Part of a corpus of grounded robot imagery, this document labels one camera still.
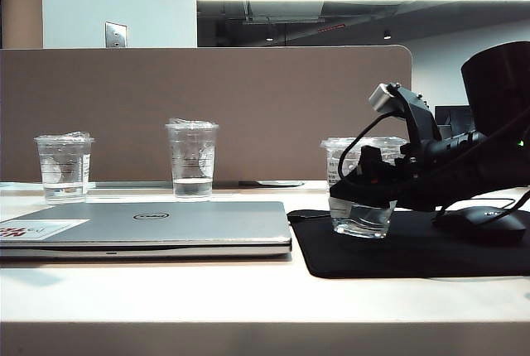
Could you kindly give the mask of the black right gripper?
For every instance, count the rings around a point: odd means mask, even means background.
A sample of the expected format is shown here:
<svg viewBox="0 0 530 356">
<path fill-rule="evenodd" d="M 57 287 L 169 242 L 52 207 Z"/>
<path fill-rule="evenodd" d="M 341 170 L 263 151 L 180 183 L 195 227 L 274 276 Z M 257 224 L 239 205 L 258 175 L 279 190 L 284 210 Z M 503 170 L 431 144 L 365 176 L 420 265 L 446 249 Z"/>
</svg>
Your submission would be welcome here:
<svg viewBox="0 0 530 356">
<path fill-rule="evenodd" d="M 489 138 L 473 131 L 433 142 L 417 170 L 418 178 L 397 198 L 397 206 L 432 211 L 486 191 L 484 154 Z M 358 176 L 346 176 L 330 187 L 330 196 L 369 207 L 387 208 L 396 200 L 400 180 L 391 178 L 396 166 L 377 147 L 361 147 Z"/>
</svg>

